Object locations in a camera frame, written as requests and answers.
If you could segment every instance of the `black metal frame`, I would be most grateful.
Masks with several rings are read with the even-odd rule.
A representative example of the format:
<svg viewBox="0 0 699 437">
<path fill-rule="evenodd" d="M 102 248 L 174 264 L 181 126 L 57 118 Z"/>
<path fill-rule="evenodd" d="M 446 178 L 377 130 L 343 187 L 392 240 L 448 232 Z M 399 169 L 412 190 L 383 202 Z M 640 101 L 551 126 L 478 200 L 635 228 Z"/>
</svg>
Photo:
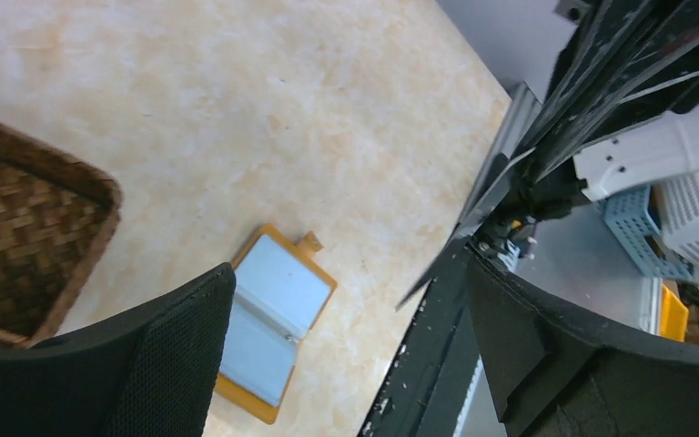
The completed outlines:
<svg viewBox="0 0 699 437">
<path fill-rule="evenodd" d="M 674 82 L 681 77 L 687 78 Z M 561 182 L 560 175 L 568 174 L 561 165 L 578 151 L 667 110 L 685 113 L 698 104 L 699 0 L 593 2 L 560 53 L 548 98 L 514 156 L 534 151 L 519 163 L 508 195 L 460 251 L 459 262 L 439 264 L 438 281 L 424 299 L 454 298 L 443 308 L 432 310 L 428 303 L 417 313 L 402 343 L 410 355 L 390 367 L 360 435 L 453 431 L 445 424 L 437 434 L 425 433 L 432 428 L 421 424 L 427 410 L 441 411 L 445 423 L 461 407 L 450 400 L 444 409 L 432 396 L 451 377 L 434 370 L 448 361 L 436 352 L 448 354 L 456 336 L 433 337 L 418 328 L 418 320 L 431 318 L 440 332 L 456 326 L 465 291 L 491 395 L 509 435 L 699 434 L 698 346 L 634 330 L 555 298 L 497 270 L 476 249 L 511 219 L 551 219 L 575 206 L 572 190 L 565 188 L 577 187 L 577 181 Z M 470 354 L 466 360 L 475 362 Z M 398 384 L 401 375 L 416 378 L 404 386 Z"/>
</svg>

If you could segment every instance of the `yellow container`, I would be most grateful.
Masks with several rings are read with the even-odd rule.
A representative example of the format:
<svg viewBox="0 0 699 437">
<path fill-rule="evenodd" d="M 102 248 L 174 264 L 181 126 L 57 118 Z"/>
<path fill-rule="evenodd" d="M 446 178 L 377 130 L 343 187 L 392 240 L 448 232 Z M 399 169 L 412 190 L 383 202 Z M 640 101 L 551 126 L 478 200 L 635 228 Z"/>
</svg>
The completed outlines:
<svg viewBox="0 0 699 437">
<path fill-rule="evenodd" d="M 663 303 L 661 305 L 661 337 L 684 341 L 687 329 L 687 317 L 690 311 L 682 304 L 676 295 L 664 286 Z"/>
</svg>

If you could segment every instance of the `wicker basket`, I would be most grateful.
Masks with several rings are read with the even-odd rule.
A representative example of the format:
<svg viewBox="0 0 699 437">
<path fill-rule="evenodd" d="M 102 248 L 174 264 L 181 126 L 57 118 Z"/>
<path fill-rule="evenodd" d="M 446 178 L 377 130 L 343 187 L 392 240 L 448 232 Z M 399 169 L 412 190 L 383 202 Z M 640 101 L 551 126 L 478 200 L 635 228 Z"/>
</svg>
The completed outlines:
<svg viewBox="0 0 699 437">
<path fill-rule="evenodd" d="M 120 203 L 110 176 L 0 125 L 0 350 L 57 332 Z"/>
</svg>

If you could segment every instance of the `blue plastic crate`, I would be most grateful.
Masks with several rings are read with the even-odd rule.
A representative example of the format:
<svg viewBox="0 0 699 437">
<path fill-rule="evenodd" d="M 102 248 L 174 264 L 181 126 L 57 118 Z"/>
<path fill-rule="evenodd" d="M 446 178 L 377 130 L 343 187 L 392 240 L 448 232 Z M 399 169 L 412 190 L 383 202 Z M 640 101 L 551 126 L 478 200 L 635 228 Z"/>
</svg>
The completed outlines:
<svg viewBox="0 0 699 437">
<path fill-rule="evenodd" d="M 659 220 L 647 208 L 650 193 L 651 187 L 644 186 L 611 196 L 604 205 L 604 222 L 644 276 L 689 280 L 693 277 L 689 264 L 659 257 L 648 242 L 661 244 Z"/>
</svg>

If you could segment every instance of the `brown woven basket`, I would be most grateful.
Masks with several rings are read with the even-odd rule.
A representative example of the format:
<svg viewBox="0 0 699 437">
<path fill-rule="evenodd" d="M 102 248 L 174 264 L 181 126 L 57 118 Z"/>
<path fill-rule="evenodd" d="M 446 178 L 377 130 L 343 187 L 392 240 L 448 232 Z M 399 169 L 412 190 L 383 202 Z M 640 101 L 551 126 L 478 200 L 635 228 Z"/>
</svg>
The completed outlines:
<svg viewBox="0 0 699 437">
<path fill-rule="evenodd" d="M 0 350 L 57 332 L 120 204 L 109 175 L 0 125 Z"/>
</svg>

